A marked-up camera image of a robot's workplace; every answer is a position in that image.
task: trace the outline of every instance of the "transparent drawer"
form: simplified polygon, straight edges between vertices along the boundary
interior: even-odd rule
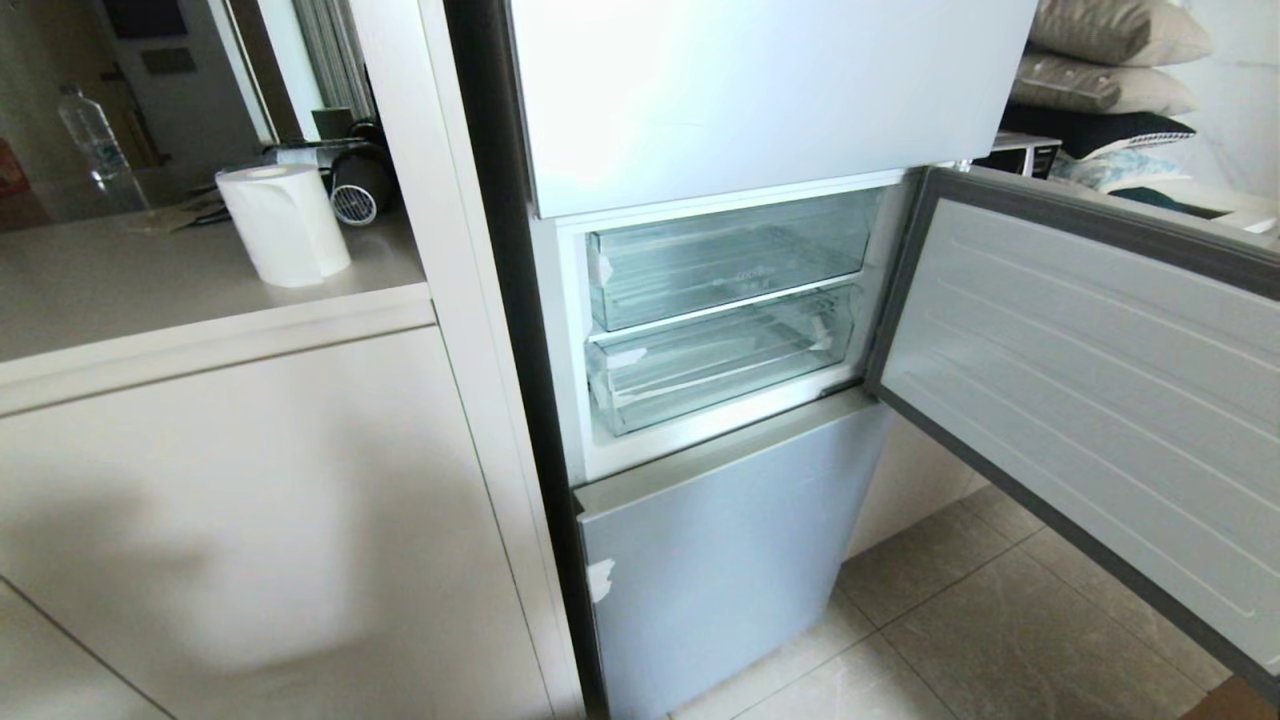
[[[589,233],[591,313],[617,331],[858,272],[883,193]]]
[[[591,397],[622,436],[838,364],[858,301],[840,286],[588,342]]]

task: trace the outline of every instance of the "white paper towel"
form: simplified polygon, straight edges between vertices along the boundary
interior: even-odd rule
[[[315,165],[219,173],[218,190],[264,282],[316,284],[351,264]]]

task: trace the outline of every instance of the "curtain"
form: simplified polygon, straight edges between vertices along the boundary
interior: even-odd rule
[[[356,119],[374,115],[374,99],[365,82],[365,55],[360,51],[348,0],[293,0],[311,68],[328,108],[351,108]]]

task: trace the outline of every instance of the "marble wall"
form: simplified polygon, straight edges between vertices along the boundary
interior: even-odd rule
[[[1178,119],[1194,140],[1152,149],[1197,181],[1280,199],[1280,1],[1183,0],[1212,35],[1213,55],[1161,68],[1199,97]]]

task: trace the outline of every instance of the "refrigerator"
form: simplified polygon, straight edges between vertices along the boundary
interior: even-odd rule
[[[447,4],[589,707],[812,625],[895,413],[1280,694],[1280,254],[969,168],[1034,5]]]

